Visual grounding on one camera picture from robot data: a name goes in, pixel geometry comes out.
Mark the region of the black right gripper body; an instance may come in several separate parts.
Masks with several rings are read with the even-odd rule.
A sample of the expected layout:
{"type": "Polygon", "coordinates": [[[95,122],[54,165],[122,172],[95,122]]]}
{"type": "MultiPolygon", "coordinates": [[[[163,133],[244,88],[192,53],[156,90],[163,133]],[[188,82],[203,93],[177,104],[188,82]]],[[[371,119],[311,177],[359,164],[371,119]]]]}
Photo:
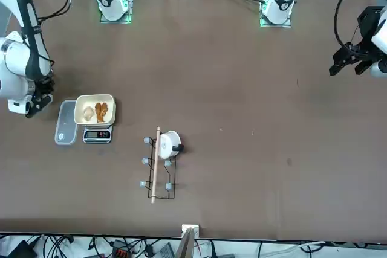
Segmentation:
{"type": "Polygon", "coordinates": [[[34,81],[34,95],[49,95],[54,91],[53,77],[46,77],[42,80],[34,81]]]}

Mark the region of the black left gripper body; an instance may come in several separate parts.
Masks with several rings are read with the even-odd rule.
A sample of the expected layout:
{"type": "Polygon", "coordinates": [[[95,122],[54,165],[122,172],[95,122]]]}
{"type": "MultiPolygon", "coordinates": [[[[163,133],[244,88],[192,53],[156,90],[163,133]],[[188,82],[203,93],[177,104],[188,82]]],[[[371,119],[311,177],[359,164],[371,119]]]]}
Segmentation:
{"type": "Polygon", "coordinates": [[[352,49],[369,57],[386,57],[386,6],[368,6],[357,22],[362,39],[352,49]]]}

